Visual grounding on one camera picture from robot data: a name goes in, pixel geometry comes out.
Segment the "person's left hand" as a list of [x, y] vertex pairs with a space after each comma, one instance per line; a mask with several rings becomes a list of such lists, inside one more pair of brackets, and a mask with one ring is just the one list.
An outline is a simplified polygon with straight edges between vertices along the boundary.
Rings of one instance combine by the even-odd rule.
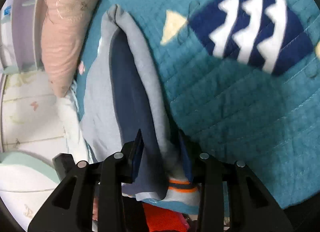
[[99, 199], [95, 197], [93, 201], [93, 214], [92, 214], [92, 219], [94, 221], [98, 220], [98, 208], [99, 208]]

